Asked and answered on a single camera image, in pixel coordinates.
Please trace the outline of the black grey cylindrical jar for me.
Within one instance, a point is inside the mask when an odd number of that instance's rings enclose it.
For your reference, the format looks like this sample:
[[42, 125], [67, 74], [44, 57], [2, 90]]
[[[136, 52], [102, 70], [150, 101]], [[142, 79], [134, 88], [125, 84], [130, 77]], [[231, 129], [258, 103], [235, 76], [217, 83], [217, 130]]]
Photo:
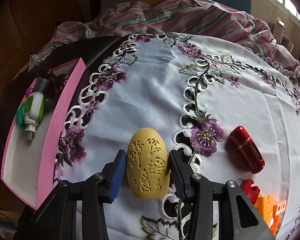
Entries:
[[36, 83], [34, 84], [33, 90], [32, 92], [40, 92], [42, 94], [44, 94], [45, 89], [47, 88], [48, 84], [49, 84], [49, 80], [38, 77], [36, 78]]

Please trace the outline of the yellow perforated egg shell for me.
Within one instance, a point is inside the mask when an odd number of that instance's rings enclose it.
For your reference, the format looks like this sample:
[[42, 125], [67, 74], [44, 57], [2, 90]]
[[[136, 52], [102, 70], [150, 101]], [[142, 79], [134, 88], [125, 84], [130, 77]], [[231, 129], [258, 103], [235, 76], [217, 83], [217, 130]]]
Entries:
[[126, 173], [137, 199], [159, 199], [170, 183], [168, 152], [161, 136], [151, 128], [134, 133], [127, 150]]

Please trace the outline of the white green air freshener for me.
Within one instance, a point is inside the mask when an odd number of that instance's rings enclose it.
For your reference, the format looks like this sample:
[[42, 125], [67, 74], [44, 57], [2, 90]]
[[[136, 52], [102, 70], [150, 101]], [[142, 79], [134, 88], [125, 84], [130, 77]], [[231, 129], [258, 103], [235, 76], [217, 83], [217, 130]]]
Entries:
[[30, 94], [25, 101], [23, 114], [27, 140], [32, 140], [33, 135], [36, 133], [37, 126], [45, 113], [45, 103], [46, 99], [42, 92]]

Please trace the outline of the white floral embroidered tablecloth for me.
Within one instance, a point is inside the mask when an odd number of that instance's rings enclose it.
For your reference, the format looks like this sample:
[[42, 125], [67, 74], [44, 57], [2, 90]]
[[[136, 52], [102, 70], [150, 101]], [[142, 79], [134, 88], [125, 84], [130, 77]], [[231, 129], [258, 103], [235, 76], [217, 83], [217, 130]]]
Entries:
[[[229, 140], [243, 126], [265, 167], [252, 174]], [[277, 239], [300, 231], [300, 87], [248, 50], [218, 38], [129, 35], [82, 77], [67, 112], [54, 182], [102, 170], [133, 134], [151, 128], [207, 179], [253, 179], [286, 200]]]

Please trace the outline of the pink green striped sheet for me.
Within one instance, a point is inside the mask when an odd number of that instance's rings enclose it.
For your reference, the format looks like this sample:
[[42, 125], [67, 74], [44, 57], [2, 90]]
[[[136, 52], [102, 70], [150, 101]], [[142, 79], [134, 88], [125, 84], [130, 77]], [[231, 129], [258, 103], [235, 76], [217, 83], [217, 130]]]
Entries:
[[78, 40], [170, 32], [212, 36], [239, 44], [290, 79], [300, 77], [300, 62], [277, 43], [266, 22], [212, 0], [166, 0], [154, 7], [141, 1], [125, 2], [103, 9], [88, 23], [64, 22], [21, 70], [31, 70], [54, 49]]

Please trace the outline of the orange plastic clip part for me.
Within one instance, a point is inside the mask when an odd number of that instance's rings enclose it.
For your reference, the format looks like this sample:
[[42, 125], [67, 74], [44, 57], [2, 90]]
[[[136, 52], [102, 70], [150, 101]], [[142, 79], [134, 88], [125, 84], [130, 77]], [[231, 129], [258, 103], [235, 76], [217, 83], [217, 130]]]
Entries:
[[260, 194], [254, 207], [257, 209], [267, 226], [270, 227], [270, 224], [273, 221], [273, 195]]

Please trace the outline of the white boxes on sill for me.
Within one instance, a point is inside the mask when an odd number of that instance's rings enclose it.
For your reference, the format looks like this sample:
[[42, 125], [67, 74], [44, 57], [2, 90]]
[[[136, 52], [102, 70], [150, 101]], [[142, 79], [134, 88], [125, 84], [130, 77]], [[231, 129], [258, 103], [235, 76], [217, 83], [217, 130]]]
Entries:
[[278, 17], [274, 26], [273, 36], [277, 43], [284, 46], [289, 52], [294, 48], [293, 42], [287, 37], [284, 22]]

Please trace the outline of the orange cube blocks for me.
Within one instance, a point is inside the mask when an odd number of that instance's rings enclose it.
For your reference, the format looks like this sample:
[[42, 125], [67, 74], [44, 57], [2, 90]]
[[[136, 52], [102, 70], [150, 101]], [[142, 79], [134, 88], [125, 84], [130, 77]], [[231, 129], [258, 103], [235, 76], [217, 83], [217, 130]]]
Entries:
[[287, 204], [286, 200], [281, 200], [273, 204], [273, 211], [270, 215], [270, 224], [269, 224], [269, 230], [271, 231], [273, 236], [277, 231], [277, 227], [280, 221], [280, 216], [286, 210], [286, 204]]

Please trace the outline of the red metallic capsule case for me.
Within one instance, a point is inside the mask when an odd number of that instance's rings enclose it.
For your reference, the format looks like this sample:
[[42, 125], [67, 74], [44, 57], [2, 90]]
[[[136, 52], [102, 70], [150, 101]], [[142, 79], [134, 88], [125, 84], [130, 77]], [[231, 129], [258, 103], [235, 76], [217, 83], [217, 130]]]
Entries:
[[261, 152], [243, 126], [237, 126], [229, 135], [229, 140], [240, 153], [252, 174], [260, 173], [265, 167]]

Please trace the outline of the dark maroon flower ornament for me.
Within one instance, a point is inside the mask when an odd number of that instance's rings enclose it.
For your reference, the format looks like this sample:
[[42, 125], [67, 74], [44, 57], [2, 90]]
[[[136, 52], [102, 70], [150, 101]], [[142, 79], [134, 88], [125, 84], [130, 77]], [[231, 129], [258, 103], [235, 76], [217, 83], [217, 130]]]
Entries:
[[55, 99], [61, 95], [66, 83], [68, 82], [69, 75], [65, 73], [55, 75], [52, 69], [50, 69], [45, 78], [47, 79], [48, 84], [44, 89], [44, 95], [48, 99]]

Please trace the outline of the magenta plastic toy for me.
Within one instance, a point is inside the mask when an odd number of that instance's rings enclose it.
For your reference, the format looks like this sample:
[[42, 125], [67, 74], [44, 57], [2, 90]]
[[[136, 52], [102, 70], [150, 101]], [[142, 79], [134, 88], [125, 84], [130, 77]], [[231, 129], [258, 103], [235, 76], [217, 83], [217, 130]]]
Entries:
[[31, 95], [33, 93], [33, 88], [28, 88], [25, 92], [26, 97], [28, 97], [29, 95]]

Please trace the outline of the pink white shallow box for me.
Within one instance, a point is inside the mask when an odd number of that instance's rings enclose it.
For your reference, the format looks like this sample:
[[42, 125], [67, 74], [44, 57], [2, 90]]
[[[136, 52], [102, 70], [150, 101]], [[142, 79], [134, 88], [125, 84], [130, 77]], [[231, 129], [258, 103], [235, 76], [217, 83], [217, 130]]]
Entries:
[[47, 101], [45, 115], [32, 140], [15, 122], [7, 136], [1, 166], [1, 179], [25, 204], [38, 209], [53, 185], [55, 156], [65, 116], [76, 87], [85, 71], [81, 58], [62, 64], [55, 74], [69, 75], [57, 102]]

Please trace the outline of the red puzzle piece block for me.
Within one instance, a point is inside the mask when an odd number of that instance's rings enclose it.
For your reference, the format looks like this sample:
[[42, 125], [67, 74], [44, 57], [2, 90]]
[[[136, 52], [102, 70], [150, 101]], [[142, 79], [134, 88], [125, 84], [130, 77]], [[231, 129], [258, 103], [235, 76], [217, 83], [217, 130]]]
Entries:
[[250, 201], [253, 204], [256, 204], [257, 199], [260, 194], [260, 188], [256, 185], [254, 185], [254, 181], [252, 179], [246, 179], [246, 180], [242, 181], [242, 183], [240, 184], [240, 188], [247, 195], [247, 197], [250, 199]]

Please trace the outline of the green plastic flanged part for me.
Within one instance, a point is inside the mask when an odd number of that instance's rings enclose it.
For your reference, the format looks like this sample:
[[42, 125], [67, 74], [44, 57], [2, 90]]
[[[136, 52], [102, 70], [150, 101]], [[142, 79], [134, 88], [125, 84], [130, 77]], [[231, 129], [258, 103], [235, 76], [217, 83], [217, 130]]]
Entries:
[[21, 106], [17, 110], [16, 115], [15, 115], [15, 123], [22, 130], [24, 130], [26, 128], [26, 124], [25, 124], [25, 121], [24, 121], [23, 109], [24, 109], [23, 106]]

